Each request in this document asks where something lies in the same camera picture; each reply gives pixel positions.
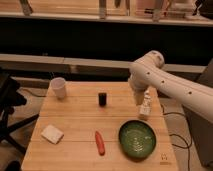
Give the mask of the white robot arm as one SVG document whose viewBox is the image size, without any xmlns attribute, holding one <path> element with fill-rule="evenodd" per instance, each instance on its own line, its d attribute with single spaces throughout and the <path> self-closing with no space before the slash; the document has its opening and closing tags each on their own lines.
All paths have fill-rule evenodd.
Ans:
<svg viewBox="0 0 213 171">
<path fill-rule="evenodd" d="M 155 50 L 130 64 L 128 82 L 135 103 L 141 105 L 144 92 L 152 86 L 213 123 L 213 88 L 169 74 L 163 65 L 163 55 Z"/>
</svg>

